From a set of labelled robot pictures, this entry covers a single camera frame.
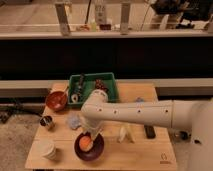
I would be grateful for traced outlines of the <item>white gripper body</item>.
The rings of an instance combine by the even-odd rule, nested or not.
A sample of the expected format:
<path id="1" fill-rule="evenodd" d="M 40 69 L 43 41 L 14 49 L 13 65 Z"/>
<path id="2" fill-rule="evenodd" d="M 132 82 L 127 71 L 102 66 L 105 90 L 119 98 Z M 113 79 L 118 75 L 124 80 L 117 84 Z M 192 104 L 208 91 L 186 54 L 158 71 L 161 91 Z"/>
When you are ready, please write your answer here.
<path id="1" fill-rule="evenodd" d="M 81 119 L 81 126 L 83 129 L 83 133 L 89 133 L 92 140 L 95 140 L 102 128 L 102 122 L 96 119 Z"/>

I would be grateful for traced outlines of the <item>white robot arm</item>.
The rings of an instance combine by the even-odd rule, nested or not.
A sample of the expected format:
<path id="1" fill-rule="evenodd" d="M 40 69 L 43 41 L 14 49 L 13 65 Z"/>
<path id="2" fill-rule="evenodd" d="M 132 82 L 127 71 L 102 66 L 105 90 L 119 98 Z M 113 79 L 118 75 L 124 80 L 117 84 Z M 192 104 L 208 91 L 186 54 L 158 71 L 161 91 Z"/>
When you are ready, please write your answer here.
<path id="1" fill-rule="evenodd" d="M 179 129 L 191 133 L 186 171 L 213 171 L 213 100 L 163 100 L 109 103 L 99 89 L 91 92 L 81 107 L 83 128 L 97 137 L 102 121 Z"/>

